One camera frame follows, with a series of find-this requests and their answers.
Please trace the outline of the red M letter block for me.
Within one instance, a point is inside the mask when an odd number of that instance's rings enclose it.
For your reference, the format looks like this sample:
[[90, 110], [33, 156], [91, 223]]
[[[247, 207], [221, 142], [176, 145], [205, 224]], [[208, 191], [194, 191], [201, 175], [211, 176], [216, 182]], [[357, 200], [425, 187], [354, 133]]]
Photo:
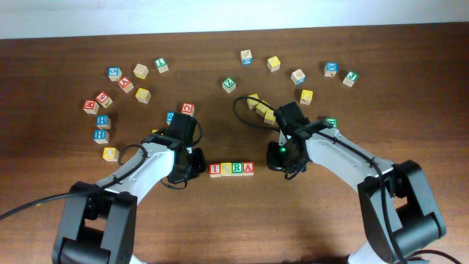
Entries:
[[82, 109], [87, 114], [97, 114], [100, 106], [95, 100], [85, 100]]

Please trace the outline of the red A letter block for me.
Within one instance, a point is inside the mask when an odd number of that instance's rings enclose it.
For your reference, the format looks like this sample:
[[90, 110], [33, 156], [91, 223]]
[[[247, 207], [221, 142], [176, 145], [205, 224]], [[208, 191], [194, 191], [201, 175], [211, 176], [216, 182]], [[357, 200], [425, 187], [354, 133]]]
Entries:
[[253, 176], [254, 171], [255, 168], [253, 162], [243, 162], [243, 176]]

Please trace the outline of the green R block right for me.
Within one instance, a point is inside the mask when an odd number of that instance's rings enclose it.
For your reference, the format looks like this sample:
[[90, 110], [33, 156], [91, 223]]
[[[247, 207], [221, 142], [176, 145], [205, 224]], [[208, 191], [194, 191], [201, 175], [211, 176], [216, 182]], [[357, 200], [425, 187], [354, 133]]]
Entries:
[[334, 128], [337, 127], [337, 119], [334, 119], [334, 118], [326, 118], [325, 121], [328, 122], [328, 123], [330, 123]]

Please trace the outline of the green Z letter block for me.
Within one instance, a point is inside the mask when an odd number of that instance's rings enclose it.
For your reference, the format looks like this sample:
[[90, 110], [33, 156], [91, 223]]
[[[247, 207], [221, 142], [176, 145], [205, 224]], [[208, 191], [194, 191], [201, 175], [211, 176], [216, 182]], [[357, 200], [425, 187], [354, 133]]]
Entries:
[[236, 89], [236, 82], [234, 79], [228, 77], [222, 81], [222, 88], [227, 92], [231, 93]]

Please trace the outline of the red Q letter block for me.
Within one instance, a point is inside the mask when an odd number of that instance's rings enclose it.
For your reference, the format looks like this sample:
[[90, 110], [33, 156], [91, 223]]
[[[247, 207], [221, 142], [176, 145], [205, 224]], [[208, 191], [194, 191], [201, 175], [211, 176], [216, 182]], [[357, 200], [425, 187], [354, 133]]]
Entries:
[[195, 106], [192, 103], [183, 103], [181, 108], [182, 114], [187, 114], [189, 116], [193, 116], [195, 112]]

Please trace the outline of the yellow E letter block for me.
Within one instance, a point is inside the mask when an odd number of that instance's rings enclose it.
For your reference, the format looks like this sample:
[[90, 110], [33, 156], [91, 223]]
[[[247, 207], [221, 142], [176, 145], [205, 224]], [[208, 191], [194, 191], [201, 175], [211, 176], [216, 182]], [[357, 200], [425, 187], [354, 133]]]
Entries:
[[270, 125], [274, 125], [276, 123], [276, 116], [273, 110], [268, 109], [265, 112], [264, 122]]

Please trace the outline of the blue H letter block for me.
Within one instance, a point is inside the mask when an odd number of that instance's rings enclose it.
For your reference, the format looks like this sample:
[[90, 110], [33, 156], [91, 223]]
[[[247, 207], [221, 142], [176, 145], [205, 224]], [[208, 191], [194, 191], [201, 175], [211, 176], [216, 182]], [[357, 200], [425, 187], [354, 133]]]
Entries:
[[107, 130], [95, 130], [93, 139], [98, 144], [108, 144], [110, 136]]

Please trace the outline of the blue 5 number block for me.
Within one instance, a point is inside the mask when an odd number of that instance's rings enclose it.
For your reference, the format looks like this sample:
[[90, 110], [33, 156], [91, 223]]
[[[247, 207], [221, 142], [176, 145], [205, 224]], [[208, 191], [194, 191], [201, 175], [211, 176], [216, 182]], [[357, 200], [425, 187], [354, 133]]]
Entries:
[[108, 77], [111, 81], [119, 81], [122, 78], [122, 71], [119, 67], [109, 67]]

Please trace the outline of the green L letter block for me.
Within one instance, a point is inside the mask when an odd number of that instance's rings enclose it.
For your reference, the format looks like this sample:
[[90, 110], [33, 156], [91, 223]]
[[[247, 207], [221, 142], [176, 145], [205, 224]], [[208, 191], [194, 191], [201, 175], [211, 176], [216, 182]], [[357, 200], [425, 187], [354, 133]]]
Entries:
[[167, 61], [163, 57], [155, 60], [155, 66], [159, 73], [165, 73], [169, 70]]

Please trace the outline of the yellow S letter block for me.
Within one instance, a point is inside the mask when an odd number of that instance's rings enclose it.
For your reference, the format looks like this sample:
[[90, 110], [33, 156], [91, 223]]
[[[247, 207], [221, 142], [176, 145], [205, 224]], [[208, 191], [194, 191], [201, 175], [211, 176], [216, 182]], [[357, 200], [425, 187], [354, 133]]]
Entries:
[[259, 104], [258, 99], [259, 99], [258, 94], [249, 95], [247, 99], [248, 108], [255, 109], [257, 105]]

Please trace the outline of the yellow block top centre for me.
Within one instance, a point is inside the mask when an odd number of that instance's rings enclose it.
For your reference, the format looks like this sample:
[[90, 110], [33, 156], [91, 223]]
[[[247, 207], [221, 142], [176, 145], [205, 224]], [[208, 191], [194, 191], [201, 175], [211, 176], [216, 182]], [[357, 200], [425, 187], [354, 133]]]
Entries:
[[280, 69], [281, 62], [277, 56], [272, 56], [267, 59], [267, 68], [270, 72], [274, 72]]

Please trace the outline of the blue sided wood block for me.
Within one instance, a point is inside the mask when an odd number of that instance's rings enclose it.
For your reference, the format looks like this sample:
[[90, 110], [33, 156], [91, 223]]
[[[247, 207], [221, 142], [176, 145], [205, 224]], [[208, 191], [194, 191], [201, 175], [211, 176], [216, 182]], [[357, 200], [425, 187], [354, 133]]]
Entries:
[[252, 53], [250, 50], [243, 50], [240, 52], [240, 59], [243, 65], [251, 65], [253, 62]]

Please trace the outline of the green J letter block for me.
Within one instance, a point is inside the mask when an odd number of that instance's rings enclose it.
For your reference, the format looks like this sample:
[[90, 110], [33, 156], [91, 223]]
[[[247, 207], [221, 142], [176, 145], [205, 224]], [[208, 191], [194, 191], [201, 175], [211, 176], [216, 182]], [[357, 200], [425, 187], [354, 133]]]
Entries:
[[358, 77], [359, 75], [356, 72], [349, 71], [344, 77], [342, 83], [348, 87], [352, 87], [353, 84], [358, 80]]

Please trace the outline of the yellow G letter block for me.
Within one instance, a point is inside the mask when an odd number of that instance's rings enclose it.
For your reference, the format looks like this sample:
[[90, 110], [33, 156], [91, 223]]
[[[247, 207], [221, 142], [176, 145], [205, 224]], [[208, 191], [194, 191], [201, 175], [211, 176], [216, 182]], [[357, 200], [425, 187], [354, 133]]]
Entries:
[[141, 103], [149, 103], [151, 93], [148, 89], [139, 88], [136, 92], [136, 99]]

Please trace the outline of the yellow C letter block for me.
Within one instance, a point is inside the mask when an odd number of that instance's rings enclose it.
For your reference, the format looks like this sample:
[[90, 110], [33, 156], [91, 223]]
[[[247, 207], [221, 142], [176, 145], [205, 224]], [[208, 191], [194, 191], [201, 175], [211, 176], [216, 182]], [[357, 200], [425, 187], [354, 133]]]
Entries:
[[222, 177], [232, 176], [232, 163], [231, 162], [221, 163], [221, 176]]

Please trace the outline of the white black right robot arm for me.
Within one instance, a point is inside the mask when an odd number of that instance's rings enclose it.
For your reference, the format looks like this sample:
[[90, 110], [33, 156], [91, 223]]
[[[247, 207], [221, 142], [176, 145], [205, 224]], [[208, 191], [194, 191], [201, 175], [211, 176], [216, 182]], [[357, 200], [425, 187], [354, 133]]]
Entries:
[[405, 263], [446, 235], [446, 224], [419, 164], [379, 158], [341, 135], [325, 120], [310, 122], [295, 102], [274, 111], [278, 142], [267, 165], [291, 180], [308, 163], [319, 164], [358, 193], [366, 242], [347, 263]]

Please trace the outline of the wood block blue D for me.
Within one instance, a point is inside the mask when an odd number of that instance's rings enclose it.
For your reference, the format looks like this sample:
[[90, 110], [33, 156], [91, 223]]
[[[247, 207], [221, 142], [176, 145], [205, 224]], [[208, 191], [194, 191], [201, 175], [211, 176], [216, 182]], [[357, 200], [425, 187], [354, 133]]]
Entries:
[[291, 74], [291, 80], [295, 85], [302, 84], [306, 80], [306, 75], [301, 69], [295, 70]]

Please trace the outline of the green R letter block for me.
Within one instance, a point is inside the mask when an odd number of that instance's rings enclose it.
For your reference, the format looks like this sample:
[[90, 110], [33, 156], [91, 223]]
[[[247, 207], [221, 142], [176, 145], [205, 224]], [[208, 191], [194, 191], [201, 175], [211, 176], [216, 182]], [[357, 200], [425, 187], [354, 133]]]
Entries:
[[242, 162], [232, 163], [232, 176], [243, 176], [243, 163]]

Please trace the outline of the yellow block right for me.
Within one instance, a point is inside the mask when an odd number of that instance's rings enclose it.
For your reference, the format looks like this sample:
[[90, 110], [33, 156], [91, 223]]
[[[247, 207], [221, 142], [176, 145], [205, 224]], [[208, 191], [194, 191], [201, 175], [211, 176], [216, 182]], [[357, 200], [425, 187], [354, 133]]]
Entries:
[[310, 105], [314, 96], [311, 90], [303, 89], [300, 95], [300, 104]]

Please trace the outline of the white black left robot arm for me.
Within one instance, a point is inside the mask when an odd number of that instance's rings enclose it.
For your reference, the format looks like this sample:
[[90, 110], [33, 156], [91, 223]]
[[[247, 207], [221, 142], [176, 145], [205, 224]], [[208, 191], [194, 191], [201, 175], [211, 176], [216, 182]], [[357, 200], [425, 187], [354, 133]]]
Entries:
[[95, 184], [75, 183], [66, 199], [53, 263], [139, 263], [134, 255], [139, 203], [158, 183], [177, 190], [206, 169], [193, 134], [197, 120], [175, 113], [169, 127], [135, 144], [135, 155]]

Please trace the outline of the blue P letter block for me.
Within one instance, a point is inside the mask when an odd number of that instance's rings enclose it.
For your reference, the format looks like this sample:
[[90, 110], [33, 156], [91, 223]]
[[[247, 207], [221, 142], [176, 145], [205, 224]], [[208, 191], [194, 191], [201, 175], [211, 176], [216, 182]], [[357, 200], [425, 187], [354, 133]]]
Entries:
[[171, 121], [173, 119], [173, 116], [174, 116], [174, 112], [173, 111], [169, 111], [167, 114], [166, 114], [166, 123], [167, 125], [170, 125], [171, 124]]

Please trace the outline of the yellow D letter block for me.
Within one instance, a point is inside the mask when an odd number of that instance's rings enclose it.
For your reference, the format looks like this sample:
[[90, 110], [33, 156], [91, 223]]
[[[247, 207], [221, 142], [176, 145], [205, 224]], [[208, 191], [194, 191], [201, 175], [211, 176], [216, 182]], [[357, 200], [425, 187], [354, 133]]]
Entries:
[[103, 149], [103, 159], [105, 161], [117, 162], [119, 159], [119, 151], [115, 147], [105, 147]]

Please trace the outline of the blue H block upper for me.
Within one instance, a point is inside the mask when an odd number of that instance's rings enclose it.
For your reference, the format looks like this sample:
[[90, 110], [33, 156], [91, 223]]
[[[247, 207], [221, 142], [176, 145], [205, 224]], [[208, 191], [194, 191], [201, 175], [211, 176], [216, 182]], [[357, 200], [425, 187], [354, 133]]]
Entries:
[[97, 116], [96, 126], [99, 129], [110, 129], [111, 128], [111, 119], [108, 115]]

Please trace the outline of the plain wood yellow block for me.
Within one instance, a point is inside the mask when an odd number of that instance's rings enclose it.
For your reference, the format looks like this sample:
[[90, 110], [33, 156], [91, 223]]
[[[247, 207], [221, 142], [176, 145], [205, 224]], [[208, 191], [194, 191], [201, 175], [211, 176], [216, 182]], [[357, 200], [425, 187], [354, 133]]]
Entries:
[[149, 73], [147, 66], [142, 64], [137, 64], [133, 70], [134, 75], [137, 78], [145, 79]]

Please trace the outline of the red A block upper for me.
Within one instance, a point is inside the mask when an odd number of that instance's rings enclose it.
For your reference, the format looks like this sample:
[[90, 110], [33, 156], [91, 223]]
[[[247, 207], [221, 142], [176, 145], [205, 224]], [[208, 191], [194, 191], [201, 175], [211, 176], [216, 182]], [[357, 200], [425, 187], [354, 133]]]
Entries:
[[134, 88], [132, 81], [126, 76], [121, 77], [117, 83], [125, 93], [129, 93]]

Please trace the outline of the yellow M letter block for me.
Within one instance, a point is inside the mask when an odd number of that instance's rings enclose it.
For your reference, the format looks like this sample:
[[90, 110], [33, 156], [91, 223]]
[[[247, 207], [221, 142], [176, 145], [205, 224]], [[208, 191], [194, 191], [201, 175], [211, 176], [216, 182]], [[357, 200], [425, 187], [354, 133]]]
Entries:
[[261, 117], [264, 117], [269, 109], [269, 104], [266, 103], [264, 100], [262, 100], [256, 105], [256, 113], [259, 114]]

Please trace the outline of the blue K letter block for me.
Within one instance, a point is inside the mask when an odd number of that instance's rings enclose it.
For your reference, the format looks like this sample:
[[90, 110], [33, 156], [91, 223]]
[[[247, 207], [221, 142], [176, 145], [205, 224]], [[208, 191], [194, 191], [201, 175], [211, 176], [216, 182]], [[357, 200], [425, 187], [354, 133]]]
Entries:
[[336, 62], [326, 62], [324, 68], [325, 77], [334, 77], [338, 72], [338, 64]]

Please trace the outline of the red 6 number block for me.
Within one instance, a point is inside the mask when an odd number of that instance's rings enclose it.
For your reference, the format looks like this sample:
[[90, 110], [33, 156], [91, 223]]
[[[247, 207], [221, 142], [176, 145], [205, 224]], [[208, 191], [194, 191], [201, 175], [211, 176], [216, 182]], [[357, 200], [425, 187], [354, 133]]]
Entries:
[[108, 94], [106, 94], [105, 92], [100, 92], [95, 97], [95, 99], [104, 108], [109, 107], [113, 103], [113, 100], [111, 99], [111, 97]]

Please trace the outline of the red I letter block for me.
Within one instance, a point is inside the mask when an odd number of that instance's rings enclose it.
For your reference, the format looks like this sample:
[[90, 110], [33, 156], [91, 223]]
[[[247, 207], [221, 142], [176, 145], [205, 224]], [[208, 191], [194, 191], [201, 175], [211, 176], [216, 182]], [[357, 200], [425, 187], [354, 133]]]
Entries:
[[210, 177], [220, 177], [221, 176], [221, 165], [220, 164], [210, 164], [209, 165], [209, 175], [210, 175]]

